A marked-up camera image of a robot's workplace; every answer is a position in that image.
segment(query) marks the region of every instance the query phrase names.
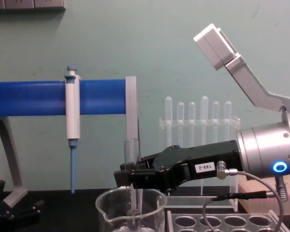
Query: blue cylindrical bar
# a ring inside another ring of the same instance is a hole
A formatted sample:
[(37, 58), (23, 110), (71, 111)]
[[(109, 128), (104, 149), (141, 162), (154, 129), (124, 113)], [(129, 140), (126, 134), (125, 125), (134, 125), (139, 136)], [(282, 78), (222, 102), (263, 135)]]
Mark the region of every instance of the blue cylindrical bar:
[[(125, 80), (81, 80), (82, 115), (125, 114)], [(0, 117), (65, 115), (64, 81), (0, 82)]]

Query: blue led ring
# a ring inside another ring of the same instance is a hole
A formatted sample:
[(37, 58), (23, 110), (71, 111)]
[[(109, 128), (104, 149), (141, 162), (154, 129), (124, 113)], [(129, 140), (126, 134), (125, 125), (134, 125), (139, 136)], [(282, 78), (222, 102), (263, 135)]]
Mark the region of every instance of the blue led ring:
[(285, 162), (277, 162), (273, 166), (273, 170), (277, 173), (282, 173), (287, 169), (287, 165)]

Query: glass beaker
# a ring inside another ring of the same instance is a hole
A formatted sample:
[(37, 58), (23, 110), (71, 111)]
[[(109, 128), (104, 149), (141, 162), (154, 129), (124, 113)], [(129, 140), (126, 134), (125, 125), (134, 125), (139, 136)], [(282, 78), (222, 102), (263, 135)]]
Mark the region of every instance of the glass beaker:
[(100, 232), (164, 232), (166, 196), (154, 189), (143, 189), (142, 208), (131, 209), (130, 187), (119, 187), (96, 200)]

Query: gray cable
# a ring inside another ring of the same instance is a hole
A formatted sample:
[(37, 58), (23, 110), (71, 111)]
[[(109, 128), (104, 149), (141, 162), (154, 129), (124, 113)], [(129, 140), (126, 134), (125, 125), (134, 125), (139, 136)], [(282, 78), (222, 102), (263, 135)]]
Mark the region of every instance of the gray cable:
[[(267, 187), (267, 188), (268, 188), (268, 189), (269, 189), (269, 190), (270, 190), (270, 191), (275, 195), (275, 197), (276, 197), (277, 200), (278, 200), (278, 204), (279, 204), (279, 220), (278, 220), (278, 223), (277, 223), (277, 225), (276, 225), (276, 227), (275, 227), (274, 232), (278, 232), (279, 229), (280, 229), (280, 227), (281, 227), (282, 220), (283, 220), (283, 218), (284, 218), (284, 206), (283, 206), (282, 201), (281, 201), (281, 199), (280, 199), (278, 193), (276, 192), (276, 190), (275, 190), (272, 186), (270, 186), (268, 183), (266, 183), (265, 181), (261, 180), (260, 178), (256, 177), (256, 176), (253, 175), (253, 174), (245, 173), (245, 172), (241, 172), (241, 171), (237, 171), (237, 174), (248, 176), (248, 177), (250, 177), (251, 179), (254, 179), (254, 180), (260, 182), (261, 184), (265, 185), (265, 186), (266, 186), (266, 187)], [(217, 231), (215, 230), (215, 228), (214, 228), (214, 227), (209, 223), (209, 221), (208, 221), (208, 219), (207, 219), (207, 217), (206, 217), (206, 212), (205, 212), (206, 207), (207, 207), (207, 206), (208, 206), (212, 201), (213, 201), (213, 199), (210, 199), (210, 200), (208, 200), (208, 201), (203, 205), (203, 208), (202, 208), (202, 214), (203, 214), (203, 218), (204, 218), (206, 224), (207, 224), (208, 227), (212, 230), (212, 232), (217, 232)]]

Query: label sticker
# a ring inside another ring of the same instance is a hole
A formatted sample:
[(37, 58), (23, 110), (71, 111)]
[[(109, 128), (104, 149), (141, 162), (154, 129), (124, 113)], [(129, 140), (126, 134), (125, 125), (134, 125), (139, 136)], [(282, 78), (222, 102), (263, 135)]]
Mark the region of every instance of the label sticker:
[(200, 163), (195, 165), (195, 171), (197, 173), (203, 173), (208, 171), (214, 171), (216, 170), (214, 162), (210, 163)]

